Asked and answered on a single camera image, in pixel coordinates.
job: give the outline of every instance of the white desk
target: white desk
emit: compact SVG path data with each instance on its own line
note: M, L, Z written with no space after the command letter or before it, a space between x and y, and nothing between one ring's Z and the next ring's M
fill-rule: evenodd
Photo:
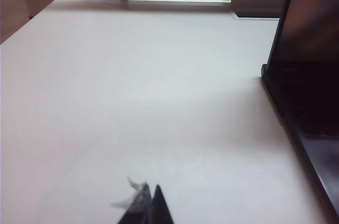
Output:
M2 223L116 223L127 175L176 224L326 223L259 78L277 21L228 8L55 0L5 41Z

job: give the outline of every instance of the laptop screen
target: laptop screen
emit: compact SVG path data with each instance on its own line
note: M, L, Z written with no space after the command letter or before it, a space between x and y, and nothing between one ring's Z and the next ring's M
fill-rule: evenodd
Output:
M339 62L339 0L291 0L274 59Z

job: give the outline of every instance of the laptop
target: laptop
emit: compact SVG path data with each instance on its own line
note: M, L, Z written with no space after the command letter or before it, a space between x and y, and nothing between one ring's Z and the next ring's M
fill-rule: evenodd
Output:
M339 223L339 0L286 0L263 82Z

